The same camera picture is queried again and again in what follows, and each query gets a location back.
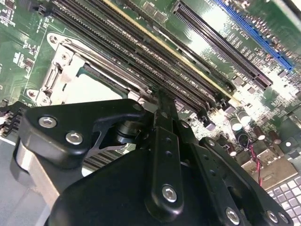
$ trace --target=electrolytic capacitor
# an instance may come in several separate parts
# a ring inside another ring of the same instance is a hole
[[[253,132],[257,136],[258,140],[264,140],[265,139],[265,135],[264,135],[262,129],[259,126],[253,127]]]
[[[281,143],[280,137],[274,130],[269,131],[268,135],[274,144],[279,145]]]
[[[230,125],[234,131],[239,131],[243,127],[238,118],[232,118],[230,120]]]
[[[229,148],[227,149],[228,154],[229,154],[231,157],[234,157],[234,156],[237,154],[234,145],[233,145],[232,143],[227,143],[227,146],[229,147]]]
[[[237,114],[237,117],[240,121],[240,123],[243,125],[243,126],[246,126],[250,123],[251,121],[251,117],[248,115],[247,112],[245,111],[240,111],[238,114]]]

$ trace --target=motherboard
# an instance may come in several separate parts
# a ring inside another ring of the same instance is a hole
[[[301,170],[301,22],[280,1],[0,0],[2,136],[17,131],[15,103],[133,98],[151,111],[163,90],[197,139],[270,188]]]

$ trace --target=pcie slot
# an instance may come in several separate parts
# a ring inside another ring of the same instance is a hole
[[[87,42],[95,46],[96,48],[103,49],[104,51],[110,53],[116,59],[123,63],[127,63],[129,67],[132,67],[131,70],[136,71],[139,75],[143,74],[143,77],[148,80],[148,84],[152,84],[158,88],[164,88],[164,86],[169,86],[170,89],[165,89],[168,95],[172,97],[178,97],[181,101],[186,103],[193,110],[198,111],[200,107],[204,107],[204,101],[199,98],[193,97],[193,95],[187,95],[181,91],[185,90],[183,87],[179,87],[174,84],[168,83],[164,79],[158,79],[158,77],[154,76],[149,70],[147,70],[144,66],[138,64],[135,60],[129,60],[129,56],[120,51],[117,47],[110,45],[100,38],[99,34],[95,34],[92,30],[90,30],[87,26],[82,24],[76,18],[67,15],[65,12],[62,12],[60,9],[53,8],[53,16],[59,21],[67,24],[70,29],[74,30],[76,33],[82,35],[86,38]]]
[[[136,4],[134,4],[131,0],[123,0],[126,6],[131,8],[134,12],[136,12],[139,16],[141,16],[143,19],[145,19],[150,26],[155,25],[157,28],[160,29],[160,32],[162,32],[164,35],[166,35],[171,41],[173,41],[177,46],[179,46],[181,49],[189,53],[195,60],[199,61],[201,64],[203,64],[205,67],[210,69],[210,73],[216,77],[218,80],[229,84],[229,80],[223,76],[219,71],[214,69],[209,63],[207,63],[205,60],[203,60],[198,54],[196,54],[194,51],[192,51],[190,48],[188,48],[181,40],[179,40],[177,37],[175,37],[169,30],[167,30],[165,27],[163,27],[161,24],[159,24],[157,21],[153,20],[147,13],[145,13],[143,10],[141,10]]]
[[[226,5],[223,0],[213,0],[219,7],[221,7],[228,15],[254,40],[261,46],[268,54],[270,54],[280,65],[285,69],[291,71],[293,66],[279,53],[277,53],[269,42],[264,40],[259,33],[250,26],[231,6]]]
[[[135,39],[143,42],[143,45],[147,46],[147,48],[151,49],[152,52],[156,53],[159,57],[163,58],[164,61],[168,63],[169,69],[173,70],[176,68],[177,70],[181,71],[178,74],[186,74],[187,76],[192,76],[194,79],[194,83],[198,83],[200,89],[205,90],[210,95],[214,96],[215,93],[218,92],[218,89],[212,86],[210,83],[202,79],[195,71],[191,68],[186,66],[185,64],[177,61],[168,51],[162,51],[162,47],[156,43],[151,41],[150,39],[147,40],[145,33],[141,32],[137,27],[133,26],[130,23],[127,23],[119,14],[117,14],[114,10],[109,8],[105,5],[104,2],[101,0],[84,0],[90,7],[95,8],[105,16],[107,16],[110,21],[113,21],[118,27],[121,27],[124,31],[130,31],[130,35],[135,37]]]
[[[176,4],[173,13],[191,30],[202,37],[224,59],[231,62],[241,74],[255,83],[259,88],[265,90],[268,86],[273,84],[269,78],[267,78],[247,58],[238,52],[218,32],[211,28],[182,1],[179,1]]]
[[[71,3],[71,5],[68,5],[68,1],[64,2],[64,7],[71,10],[71,13],[73,15],[76,15],[76,18],[83,22],[84,24],[88,25],[90,28],[93,28],[93,30],[97,32],[101,32],[102,34],[105,34],[106,38],[108,40],[114,40],[115,43],[117,43],[119,46],[122,46],[122,48],[126,48],[127,52],[135,53],[140,59],[144,58],[144,62],[146,62],[148,65],[152,65],[152,67],[156,68],[159,74],[165,75],[165,77],[168,77],[168,79],[174,83],[178,83],[182,87],[187,87],[187,89],[190,91],[190,93],[194,96],[199,96],[200,98],[204,100],[208,100],[208,97],[203,95],[200,91],[195,92],[194,88],[192,86],[187,86],[187,82],[183,81],[183,79],[176,79],[173,75],[168,75],[166,71],[168,71],[168,68],[165,67],[160,62],[157,62],[153,60],[152,57],[150,57],[148,54],[145,54],[142,49],[138,49],[133,43],[126,42],[122,38],[118,37],[116,35],[116,32],[114,29],[111,29],[106,24],[102,23],[99,18],[96,18],[94,15],[90,14],[88,11],[85,11],[85,16],[82,16],[80,13],[78,13],[77,8],[78,5],[74,4],[74,2]]]

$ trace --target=gray surface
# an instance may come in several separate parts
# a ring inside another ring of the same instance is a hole
[[[48,215],[41,195],[14,180],[9,164],[14,146],[0,140],[0,226],[42,226]]]

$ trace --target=yellow slot edge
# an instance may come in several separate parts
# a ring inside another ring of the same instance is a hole
[[[128,21],[130,21],[136,27],[138,27],[141,31],[143,31],[144,33],[148,34],[152,39],[154,39],[157,43],[159,43],[161,46],[163,46],[165,49],[167,49],[170,53],[172,53],[179,60],[181,60],[182,62],[184,62],[185,64],[187,64],[192,70],[194,70],[196,73],[198,73],[202,78],[204,78],[209,83],[211,83],[213,86],[215,86],[217,89],[219,89],[220,92],[222,92],[223,94],[225,94],[226,96],[228,96],[229,98],[231,98],[232,100],[234,100],[238,105],[240,105],[240,102],[238,100],[236,100],[229,93],[225,92],[219,85],[217,85],[210,78],[206,77],[206,75],[204,73],[202,73],[201,71],[199,71],[197,68],[195,68],[193,66],[193,64],[191,62],[189,62],[189,60],[187,60],[186,58],[184,58],[183,56],[181,56],[179,53],[177,53],[173,49],[171,49],[169,46],[167,46],[162,40],[160,40],[159,38],[157,38],[156,36],[154,36],[151,32],[149,32],[148,30],[146,30],[140,24],[138,24],[135,20],[133,20],[125,12],[123,12],[121,9],[119,9],[118,7],[116,7],[112,2],[110,2],[109,0],[102,0],[102,1],[105,2],[106,4],[108,4],[112,9],[114,9],[115,11],[117,11],[119,14],[121,14],[125,19],[127,19]]]

